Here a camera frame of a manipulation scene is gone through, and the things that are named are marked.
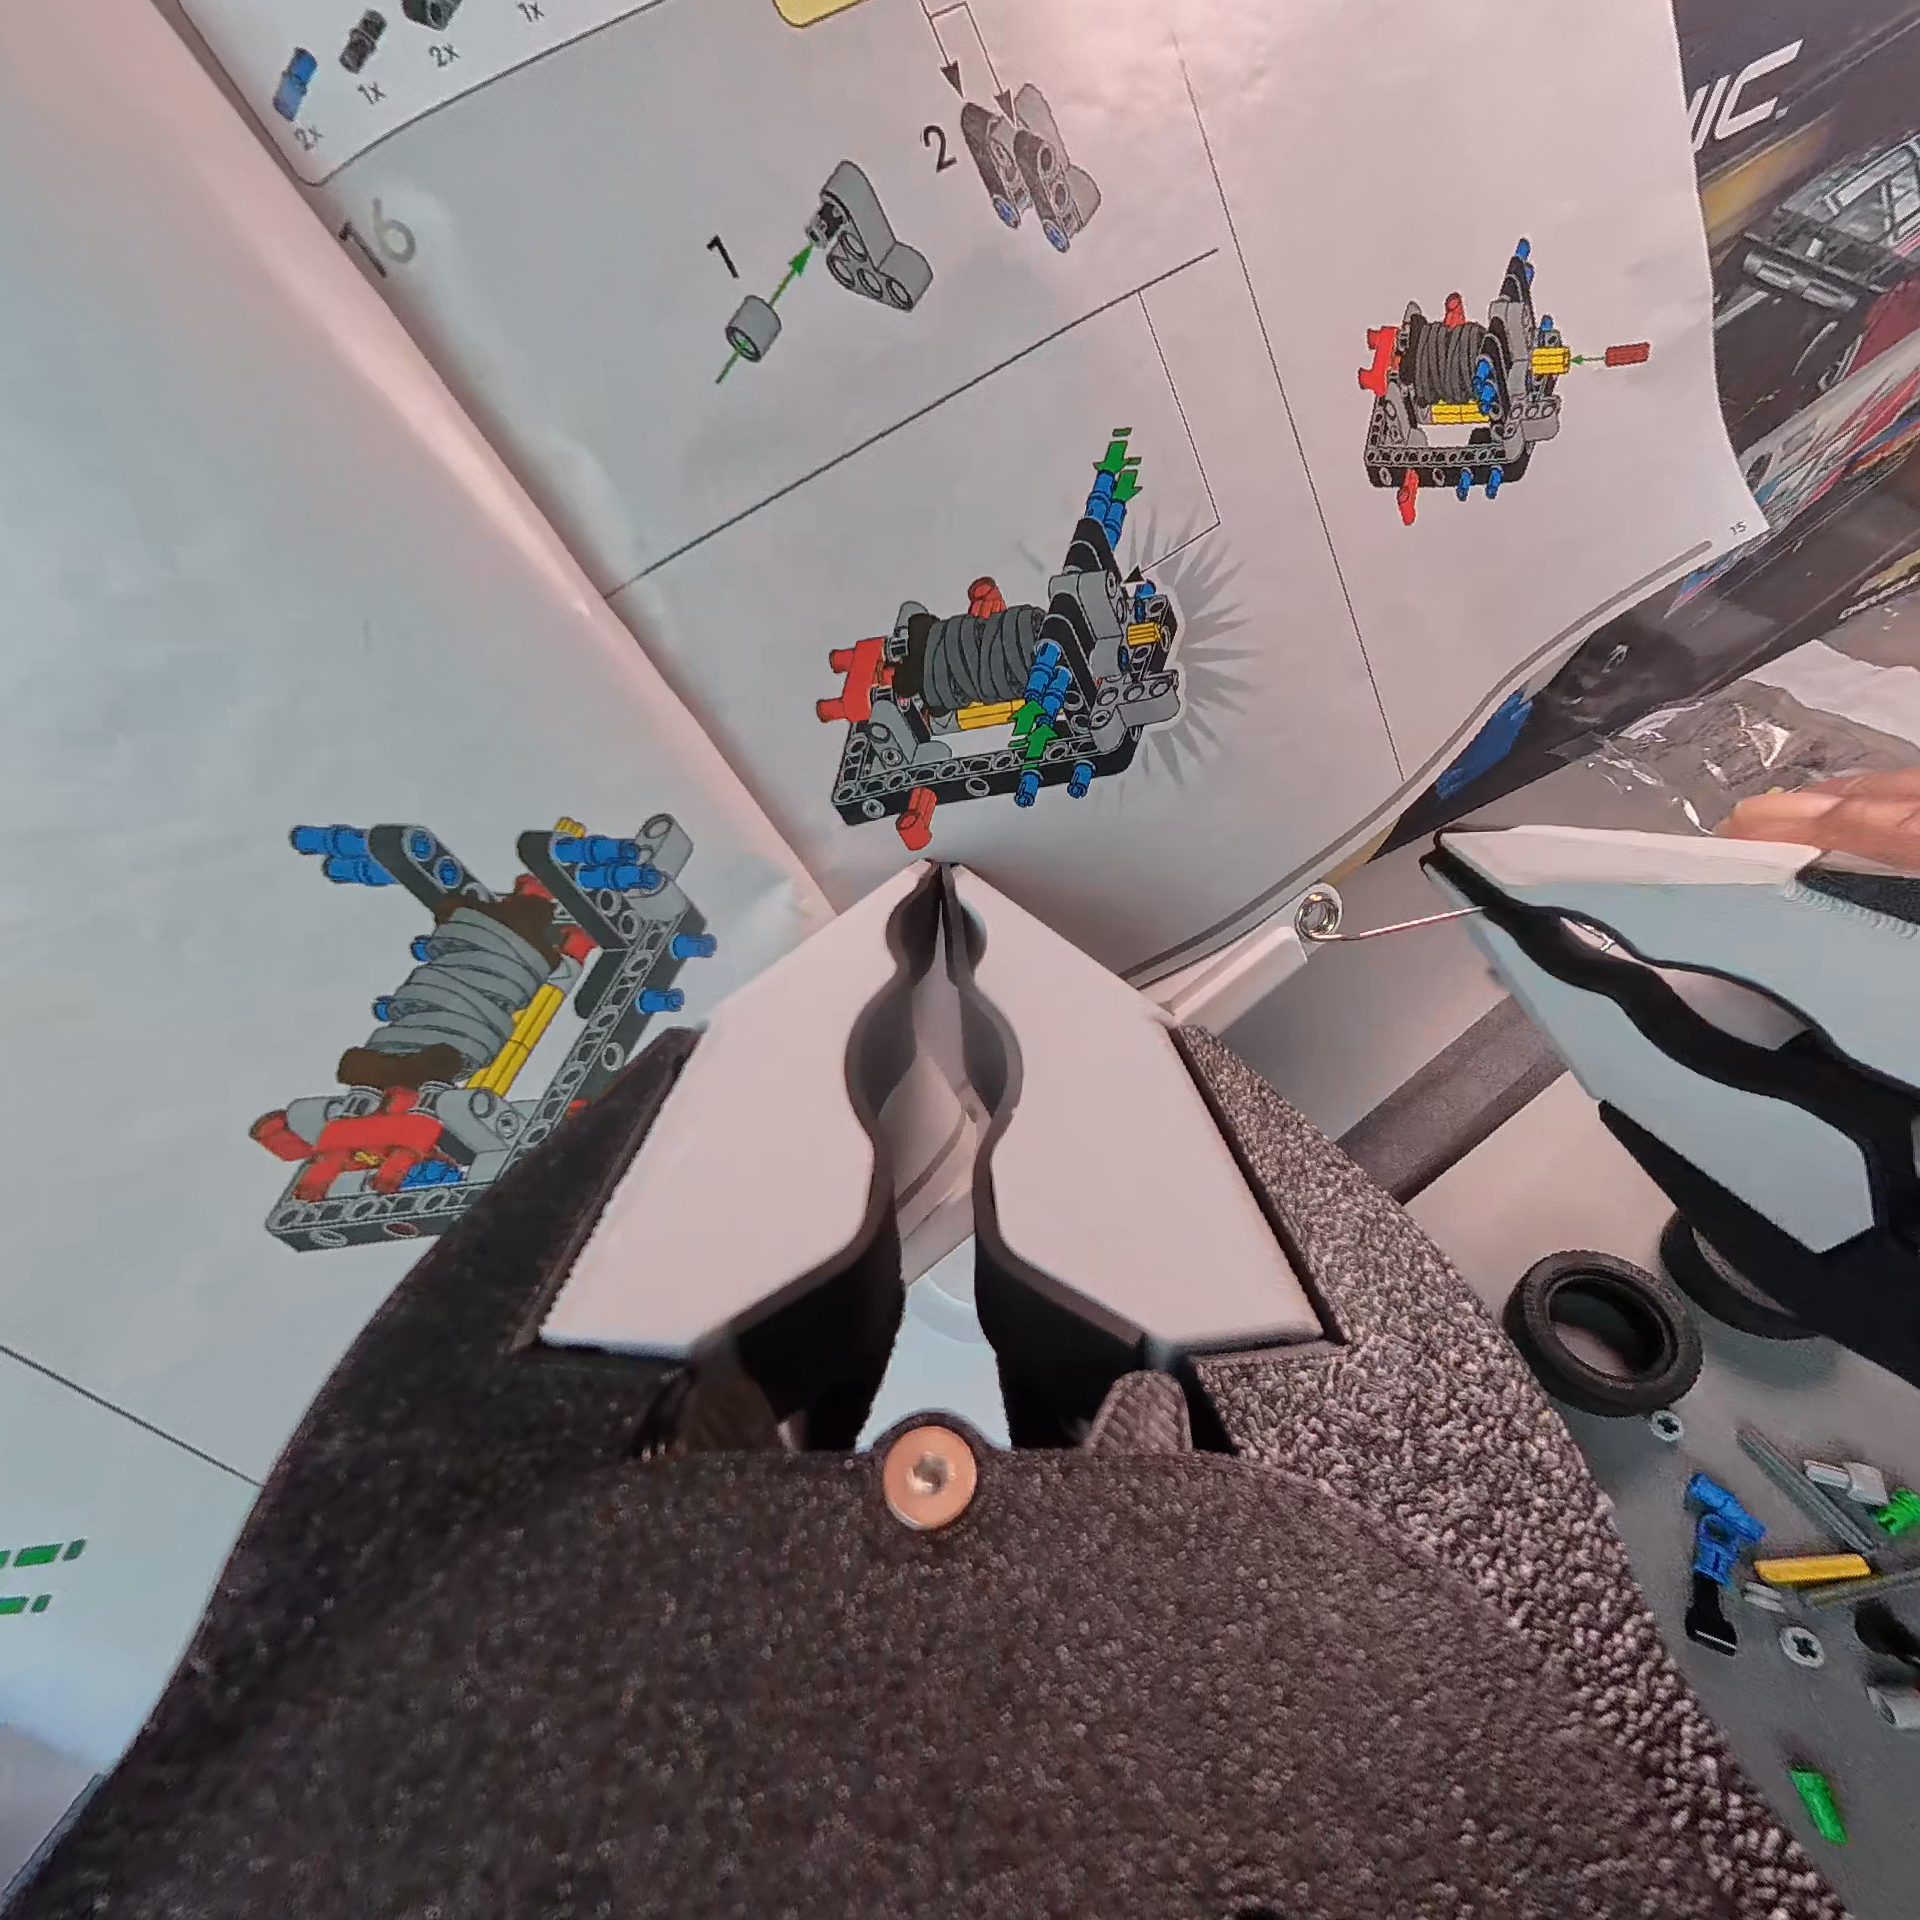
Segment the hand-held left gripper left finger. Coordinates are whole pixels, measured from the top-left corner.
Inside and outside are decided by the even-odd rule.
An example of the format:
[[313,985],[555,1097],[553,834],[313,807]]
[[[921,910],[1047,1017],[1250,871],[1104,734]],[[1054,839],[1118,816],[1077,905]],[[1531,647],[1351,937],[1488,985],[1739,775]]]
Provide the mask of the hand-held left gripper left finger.
[[544,1344],[690,1358],[857,1255],[896,1198],[880,1111],[912,1074],[942,896],[937,866],[901,871],[718,1003]]

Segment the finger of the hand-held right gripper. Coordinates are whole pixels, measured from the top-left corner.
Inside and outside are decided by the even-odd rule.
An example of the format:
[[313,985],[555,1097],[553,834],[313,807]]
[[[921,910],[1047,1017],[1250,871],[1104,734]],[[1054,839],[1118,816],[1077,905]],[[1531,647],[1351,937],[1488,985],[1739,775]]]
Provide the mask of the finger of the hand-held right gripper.
[[1531,965],[1627,1006],[1664,990],[1719,1031],[1815,1031],[1826,983],[1817,853],[1737,837],[1525,825],[1440,832],[1426,873],[1479,910],[1499,969]]
[[1883,1225],[1883,917],[1810,901],[1826,983],[1815,1031],[1719,1031],[1664,990],[1627,1006],[1483,949],[1522,1010],[1634,1141],[1634,1154],[1696,1223],[1726,1193],[1810,1255]]

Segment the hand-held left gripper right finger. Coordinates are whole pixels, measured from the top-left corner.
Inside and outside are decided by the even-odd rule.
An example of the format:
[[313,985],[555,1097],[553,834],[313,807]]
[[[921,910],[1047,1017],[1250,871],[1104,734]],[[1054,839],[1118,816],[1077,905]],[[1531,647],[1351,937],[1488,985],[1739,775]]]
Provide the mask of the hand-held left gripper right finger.
[[990,1131],[976,1310],[999,1353],[1248,1353],[1323,1335],[1163,1013],[967,869],[951,981]]

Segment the instruction manual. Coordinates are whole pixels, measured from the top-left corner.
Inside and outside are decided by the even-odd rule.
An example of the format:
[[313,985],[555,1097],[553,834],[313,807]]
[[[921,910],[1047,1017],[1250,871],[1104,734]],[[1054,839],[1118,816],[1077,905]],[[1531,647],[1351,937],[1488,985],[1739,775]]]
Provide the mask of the instruction manual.
[[1216,969],[1762,519],[1675,5],[5,5],[5,1739],[400,1275],[965,862]]

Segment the grey desk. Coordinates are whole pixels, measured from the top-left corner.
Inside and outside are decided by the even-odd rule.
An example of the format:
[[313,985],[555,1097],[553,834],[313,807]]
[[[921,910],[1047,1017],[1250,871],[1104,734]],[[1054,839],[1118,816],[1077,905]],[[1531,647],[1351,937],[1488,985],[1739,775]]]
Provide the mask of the grey desk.
[[[1536,1257],[1595,1250],[1657,1266],[1666,1200],[1602,1129],[1570,1074],[1410,1202],[1424,1230],[1479,1296],[1499,1307]],[[1671,1650],[1742,1767],[1767,1790],[1831,1877],[1854,1915],[1915,1915],[1915,1735],[1877,1723],[1865,1705],[1861,1646],[1849,1625],[1838,1659],[1817,1671],[1785,1662],[1746,1609],[1742,1643],[1721,1657],[1687,1641],[1691,1470],[1726,1479],[1787,1550],[1813,1545],[1810,1527],[1776,1495],[1739,1445],[1762,1433],[1790,1456],[1861,1458],[1888,1481],[1915,1486],[1915,1392],[1831,1342],[1774,1344],[1703,1323],[1703,1369],[1680,1403],[1685,1433],[1669,1445],[1646,1424],[1570,1410],[1568,1426],[1616,1504],[1634,1573]],[[1808,1822],[1787,1765],[1822,1769],[1838,1794],[1849,1845],[1831,1847]]]

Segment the person's right hand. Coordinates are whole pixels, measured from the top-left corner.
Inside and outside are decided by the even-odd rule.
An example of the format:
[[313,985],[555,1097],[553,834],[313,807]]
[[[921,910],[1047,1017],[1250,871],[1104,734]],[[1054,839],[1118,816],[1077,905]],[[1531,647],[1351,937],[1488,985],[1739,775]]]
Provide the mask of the person's right hand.
[[1915,766],[1842,775],[1742,800],[1717,832],[1863,857],[1895,873],[1918,875],[1918,789]]

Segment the black toy tyre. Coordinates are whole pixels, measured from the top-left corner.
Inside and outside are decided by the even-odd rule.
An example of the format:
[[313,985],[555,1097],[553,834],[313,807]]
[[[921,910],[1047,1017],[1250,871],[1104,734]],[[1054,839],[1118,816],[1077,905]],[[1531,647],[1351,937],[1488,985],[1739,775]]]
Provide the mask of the black toy tyre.
[[1614,1255],[1536,1262],[1506,1296],[1502,1323],[1543,1390],[1600,1417],[1678,1403],[1703,1360],[1685,1298]]
[[1817,1337],[1815,1328],[1771,1301],[1701,1239],[1682,1211],[1673,1211],[1664,1223],[1659,1259],[1666,1278],[1691,1305],[1728,1328],[1774,1342]]

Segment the clear plastic bags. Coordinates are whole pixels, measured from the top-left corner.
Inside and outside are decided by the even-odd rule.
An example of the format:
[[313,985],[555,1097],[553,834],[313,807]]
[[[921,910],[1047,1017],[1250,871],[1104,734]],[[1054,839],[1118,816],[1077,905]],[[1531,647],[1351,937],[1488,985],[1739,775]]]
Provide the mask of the clear plastic bags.
[[1918,761],[1915,635],[1895,654],[1808,640],[1728,688],[1589,734],[1563,754],[1650,805],[1659,827],[1712,832],[1742,800]]

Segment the book stand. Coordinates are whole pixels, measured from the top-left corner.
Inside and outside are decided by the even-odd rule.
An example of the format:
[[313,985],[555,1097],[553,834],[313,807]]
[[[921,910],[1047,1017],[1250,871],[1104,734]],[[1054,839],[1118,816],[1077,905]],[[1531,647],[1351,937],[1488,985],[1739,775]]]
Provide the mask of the book stand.
[[[1477,958],[1465,921],[1387,933],[1362,944],[1312,944],[1298,903],[1221,953],[1177,969],[1143,994],[1168,1024],[1250,1042],[1250,1061],[1330,1136],[1344,1136],[1504,992]],[[962,1003],[944,958],[917,990],[919,1056],[887,1102],[896,1157],[907,1310],[937,1321],[937,1287],[969,1303],[974,1159],[990,1131],[969,1083]]]

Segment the cluster of grey toy connectors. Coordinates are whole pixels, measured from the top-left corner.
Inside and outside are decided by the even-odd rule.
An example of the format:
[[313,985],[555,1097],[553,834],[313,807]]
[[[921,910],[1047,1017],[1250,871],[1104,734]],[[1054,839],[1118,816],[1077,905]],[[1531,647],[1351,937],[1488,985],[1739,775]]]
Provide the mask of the cluster of grey toy connectors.
[[[1813,1545],[1792,1552],[1771,1538],[1765,1522],[1767,1538],[1739,1557],[1733,1584],[1717,1586],[1710,1579],[1696,1579],[1691,1570],[1696,1515],[1685,1502],[1685,1490],[1691,1472],[1701,1470],[1691,1470],[1682,1490],[1689,1529],[1687,1641],[1723,1657],[1737,1655],[1742,1643],[1737,1611],[1746,1609],[1778,1641],[1790,1666],[1817,1671],[1838,1659],[1838,1634],[1849,1625],[1861,1646],[1867,1710],[1890,1733],[1913,1737],[1918,1728],[1915,1625],[1906,1623],[1899,1607],[1915,1602],[1915,1490],[1886,1479],[1879,1467],[1861,1458],[1790,1456],[1758,1431],[1742,1429],[1737,1445],[1762,1472],[1767,1486],[1783,1495],[1792,1513],[1810,1527]],[[1762,1520],[1749,1499],[1739,1499]],[[1847,1586],[1803,1591],[1771,1589],[1751,1573],[1758,1557],[1808,1552],[1858,1552],[1877,1573]]]

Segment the blue toy connector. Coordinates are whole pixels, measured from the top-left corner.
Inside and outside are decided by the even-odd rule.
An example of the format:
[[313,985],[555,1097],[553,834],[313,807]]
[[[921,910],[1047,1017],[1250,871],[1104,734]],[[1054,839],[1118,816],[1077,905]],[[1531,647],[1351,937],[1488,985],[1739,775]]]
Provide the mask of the blue toy connector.
[[1685,1502],[1694,1511],[1694,1577],[1728,1586],[1739,1557],[1767,1538],[1767,1527],[1721,1481],[1691,1472]]

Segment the toy car set box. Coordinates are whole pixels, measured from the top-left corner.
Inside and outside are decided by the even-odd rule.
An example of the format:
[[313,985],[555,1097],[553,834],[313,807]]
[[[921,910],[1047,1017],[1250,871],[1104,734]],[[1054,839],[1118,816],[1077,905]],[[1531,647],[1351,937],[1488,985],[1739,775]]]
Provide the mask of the toy car set box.
[[1595,631],[1401,821],[1440,825],[1822,635],[1915,562],[1918,5],[1673,5],[1719,402],[1767,530]]

